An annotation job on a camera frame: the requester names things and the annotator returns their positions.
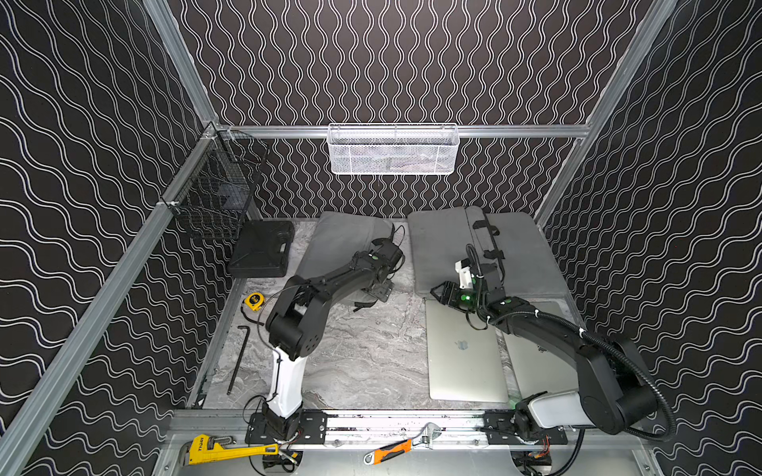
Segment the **grey laptop bag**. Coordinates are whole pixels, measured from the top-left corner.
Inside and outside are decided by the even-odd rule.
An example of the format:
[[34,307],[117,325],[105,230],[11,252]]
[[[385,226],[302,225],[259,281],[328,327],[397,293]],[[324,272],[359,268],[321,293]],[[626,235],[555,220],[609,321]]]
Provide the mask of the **grey laptop bag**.
[[297,269],[309,279],[325,275],[346,265],[358,251],[369,250],[376,238],[389,237],[391,221],[339,212],[324,212]]
[[482,254],[492,250],[487,226],[474,229],[486,220],[502,232],[503,213],[490,214],[478,206],[454,207],[441,210],[415,211],[408,216],[411,236],[415,293],[429,299],[430,289],[445,281],[458,282],[454,269],[457,261],[466,257],[466,245],[473,244]]
[[499,235],[495,242],[504,254],[504,290],[524,299],[565,297],[567,283],[551,248],[533,218],[523,212],[486,214]]

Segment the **silver laptop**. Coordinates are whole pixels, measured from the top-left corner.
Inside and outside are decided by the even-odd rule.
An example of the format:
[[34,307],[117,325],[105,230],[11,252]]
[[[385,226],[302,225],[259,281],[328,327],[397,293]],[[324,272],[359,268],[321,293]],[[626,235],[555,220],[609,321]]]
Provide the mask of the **silver laptop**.
[[507,382],[496,332],[476,330],[466,316],[436,301],[425,305],[430,397],[505,403]]
[[577,390],[577,371],[564,359],[514,334],[504,334],[507,351],[522,398],[546,391]]

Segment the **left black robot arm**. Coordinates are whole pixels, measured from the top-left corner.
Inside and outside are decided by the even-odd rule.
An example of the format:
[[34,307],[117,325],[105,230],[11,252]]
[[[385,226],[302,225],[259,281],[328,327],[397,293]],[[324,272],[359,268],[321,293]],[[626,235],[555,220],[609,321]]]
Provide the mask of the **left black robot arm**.
[[265,323],[274,363],[270,393],[262,407],[267,434],[283,441],[295,437],[304,409],[307,358],[323,339],[333,306],[356,292],[366,295],[354,304],[357,311],[385,303],[394,288],[392,278],[404,262],[404,253],[392,238],[376,238],[368,249],[325,275],[287,281]]

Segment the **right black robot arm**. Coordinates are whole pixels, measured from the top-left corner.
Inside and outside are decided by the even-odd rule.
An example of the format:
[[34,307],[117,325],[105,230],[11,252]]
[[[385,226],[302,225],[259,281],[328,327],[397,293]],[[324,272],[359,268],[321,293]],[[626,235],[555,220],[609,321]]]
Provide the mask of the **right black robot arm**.
[[533,342],[577,373],[575,390],[538,392],[516,404],[512,426],[520,438],[536,440],[544,430],[559,426],[626,432],[654,442],[676,435],[673,408],[630,340],[602,337],[521,297],[490,293],[482,281],[472,290],[444,282],[432,288],[431,295],[442,305],[477,317],[487,329]]

